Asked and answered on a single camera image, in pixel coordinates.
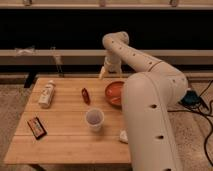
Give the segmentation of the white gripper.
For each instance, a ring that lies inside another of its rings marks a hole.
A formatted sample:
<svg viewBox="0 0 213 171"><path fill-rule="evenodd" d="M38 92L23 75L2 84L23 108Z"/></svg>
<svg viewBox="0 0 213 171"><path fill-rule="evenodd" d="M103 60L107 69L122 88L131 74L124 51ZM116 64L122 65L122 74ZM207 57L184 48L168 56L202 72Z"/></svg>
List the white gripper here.
<svg viewBox="0 0 213 171"><path fill-rule="evenodd" d="M110 57L106 56L104 60L104 66L101 68L99 73L99 79L103 79L106 72L114 72L114 73L121 73L121 59L119 57Z"/></svg>

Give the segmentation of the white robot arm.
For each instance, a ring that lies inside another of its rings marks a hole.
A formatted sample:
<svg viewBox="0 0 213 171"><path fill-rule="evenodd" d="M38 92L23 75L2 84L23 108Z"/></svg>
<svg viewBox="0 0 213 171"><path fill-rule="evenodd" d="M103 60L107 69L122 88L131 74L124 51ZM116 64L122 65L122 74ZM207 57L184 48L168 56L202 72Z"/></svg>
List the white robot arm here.
<svg viewBox="0 0 213 171"><path fill-rule="evenodd" d="M121 95L133 171L183 171L167 108L185 96L186 76L167 62L130 47L125 32L109 33L102 42L106 56L101 76L119 73L122 63L135 70Z"/></svg>

